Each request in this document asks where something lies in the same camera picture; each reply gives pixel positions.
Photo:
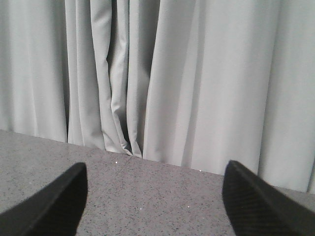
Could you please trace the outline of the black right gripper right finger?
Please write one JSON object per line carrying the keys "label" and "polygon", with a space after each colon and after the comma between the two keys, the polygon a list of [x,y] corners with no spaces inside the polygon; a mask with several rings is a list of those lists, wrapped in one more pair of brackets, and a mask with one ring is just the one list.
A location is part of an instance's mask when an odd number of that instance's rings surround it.
{"label": "black right gripper right finger", "polygon": [[238,161],[226,166],[223,204],[237,236],[313,236],[315,213]]}

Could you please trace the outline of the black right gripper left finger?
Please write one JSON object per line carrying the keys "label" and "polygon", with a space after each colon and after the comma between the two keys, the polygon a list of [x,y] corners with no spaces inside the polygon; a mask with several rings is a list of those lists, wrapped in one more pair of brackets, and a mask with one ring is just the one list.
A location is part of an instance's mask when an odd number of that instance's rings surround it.
{"label": "black right gripper left finger", "polygon": [[87,167],[71,166],[39,192],[0,215],[2,236],[74,236],[88,194]]}

